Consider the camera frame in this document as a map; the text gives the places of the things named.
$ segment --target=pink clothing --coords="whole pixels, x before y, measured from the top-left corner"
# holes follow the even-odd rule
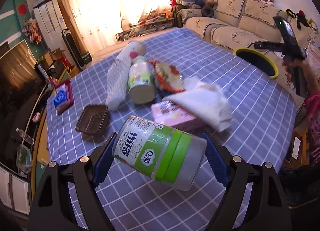
[[[309,146],[310,164],[315,164],[320,161],[320,94],[310,96],[304,102],[312,138]]]

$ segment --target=tissue pack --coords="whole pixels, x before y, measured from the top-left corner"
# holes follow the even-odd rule
[[[151,105],[151,113],[155,122],[165,124],[185,132],[189,132],[206,125],[206,123],[201,119],[188,113],[186,110],[170,101],[163,101]]]
[[[74,103],[71,91],[71,83],[69,80],[67,80],[60,85],[55,86],[55,88],[54,108],[60,115]]]

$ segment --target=red lantern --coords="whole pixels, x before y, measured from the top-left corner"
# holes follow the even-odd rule
[[[19,13],[20,15],[25,15],[25,14],[27,13],[27,7],[26,7],[26,5],[20,4],[20,5],[18,6],[18,13]]]

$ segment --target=tower fan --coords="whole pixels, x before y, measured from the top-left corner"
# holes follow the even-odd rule
[[[76,62],[77,67],[80,70],[85,69],[85,61],[83,60],[81,53],[71,35],[70,30],[63,29],[61,31],[61,35],[63,37],[64,42],[66,43],[68,50],[70,51],[70,54],[72,55],[73,60]]]

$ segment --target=brown plastic tray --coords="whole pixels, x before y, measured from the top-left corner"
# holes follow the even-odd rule
[[[77,122],[76,131],[86,135],[102,136],[109,124],[107,105],[87,105]]]

